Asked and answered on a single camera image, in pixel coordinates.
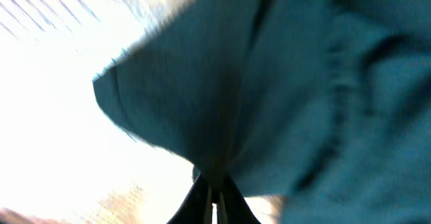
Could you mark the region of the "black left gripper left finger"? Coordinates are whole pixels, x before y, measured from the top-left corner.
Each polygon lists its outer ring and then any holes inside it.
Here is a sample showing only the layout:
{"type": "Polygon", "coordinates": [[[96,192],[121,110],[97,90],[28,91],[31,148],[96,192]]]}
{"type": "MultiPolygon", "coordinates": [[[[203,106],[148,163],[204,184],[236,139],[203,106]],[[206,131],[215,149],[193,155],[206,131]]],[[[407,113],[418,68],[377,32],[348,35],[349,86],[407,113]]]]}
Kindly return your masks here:
{"type": "Polygon", "coordinates": [[[212,224],[212,189],[201,174],[168,224],[212,224]]]}

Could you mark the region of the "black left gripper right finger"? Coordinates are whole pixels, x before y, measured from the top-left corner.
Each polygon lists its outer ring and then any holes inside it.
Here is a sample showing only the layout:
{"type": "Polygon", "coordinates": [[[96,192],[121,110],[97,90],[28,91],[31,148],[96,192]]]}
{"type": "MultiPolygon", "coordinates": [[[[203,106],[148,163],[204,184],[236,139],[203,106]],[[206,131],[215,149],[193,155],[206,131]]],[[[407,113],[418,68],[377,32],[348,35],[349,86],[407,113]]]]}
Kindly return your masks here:
{"type": "Polygon", "coordinates": [[[217,195],[217,224],[261,224],[229,175],[217,195]]]}

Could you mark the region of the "black t-shirt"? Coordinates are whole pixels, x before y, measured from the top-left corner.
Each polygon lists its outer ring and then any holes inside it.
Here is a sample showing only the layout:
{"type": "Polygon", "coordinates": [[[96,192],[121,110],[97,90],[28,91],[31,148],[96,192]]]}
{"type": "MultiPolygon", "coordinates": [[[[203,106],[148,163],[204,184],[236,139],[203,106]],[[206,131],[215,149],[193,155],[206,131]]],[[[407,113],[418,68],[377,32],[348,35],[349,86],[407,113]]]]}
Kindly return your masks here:
{"type": "Polygon", "coordinates": [[[430,222],[430,0],[195,0],[93,87],[282,223],[430,222]]]}

